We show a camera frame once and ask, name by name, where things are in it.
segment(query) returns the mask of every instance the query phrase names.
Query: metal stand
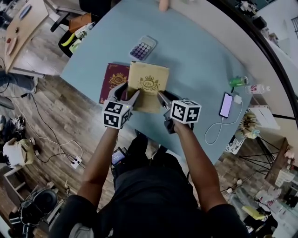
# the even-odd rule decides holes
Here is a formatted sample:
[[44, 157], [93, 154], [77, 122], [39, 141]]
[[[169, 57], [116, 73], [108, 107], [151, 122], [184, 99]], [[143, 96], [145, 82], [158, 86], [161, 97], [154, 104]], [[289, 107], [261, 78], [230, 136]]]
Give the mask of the metal stand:
[[[271, 167], [273, 165], [273, 162], [276, 159], [276, 157], [274, 156], [274, 154], [278, 154], [280, 149], [277, 148], [276, 146], [274, 146], [273, 144], [270, 144], [268, 141], [266, 141], [266, 140], [264, 140], [264, 139], [262, 139], [260, 137], [257, 137], [256, 140], [257, 140], [257, 143], [259, 144], [261, 150], [263, 151], [263, 154], [239, 156], [239, 158], [244, 159], [244, 160], [246, 160], [248, 162], [251, 162], [251, 163], [253, 163], [255, 165], [260, 166], [261, 168], [263, 168], [263, 170], [258, 170], [257, 172], [258, 173], [261, 173], [263, 175], [267, 175], [267, 173], [270, 171], [270, 169], [271, 169]], [[268, 150], [268, 147], [264, 144], [264, 142], [267, 143], [268, 145], [271, 145], [275, 149], [277, 149], [278, 152], [271, 153]], [[267, 162], [256, 160], [256, 159], [251, 159], [250, 158], [250, 157], [255, 157], [255, 156], [265, 156], [266, 159], [267, 159]]]

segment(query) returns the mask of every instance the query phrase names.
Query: passport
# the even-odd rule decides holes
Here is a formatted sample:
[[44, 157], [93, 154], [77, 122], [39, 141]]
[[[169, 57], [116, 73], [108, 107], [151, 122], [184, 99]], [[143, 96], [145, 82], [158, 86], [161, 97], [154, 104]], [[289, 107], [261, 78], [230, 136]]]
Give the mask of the passport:
[[[106, 74], [102, 83], [102, 91], [99, 103], [103, 104], [104, 100], [108, 98], [108, 94], [114, 87], [126, 83], [129, 78], [129, 66], [119, 64], [108, 64]], [[126, 99], [126, 90], [123, 92], [122, 100]]]

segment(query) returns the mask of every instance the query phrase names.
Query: water bottle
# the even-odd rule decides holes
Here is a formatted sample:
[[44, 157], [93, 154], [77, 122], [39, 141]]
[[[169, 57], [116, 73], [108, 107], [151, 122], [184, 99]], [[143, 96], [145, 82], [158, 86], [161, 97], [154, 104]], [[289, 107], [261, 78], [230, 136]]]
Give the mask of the water bottle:
[[245, 87], [245, 92], [247, 94], [263, 94], [268, 91], [270, 91], [270, 87], [265, 87], [263, 84], [255, 84]]

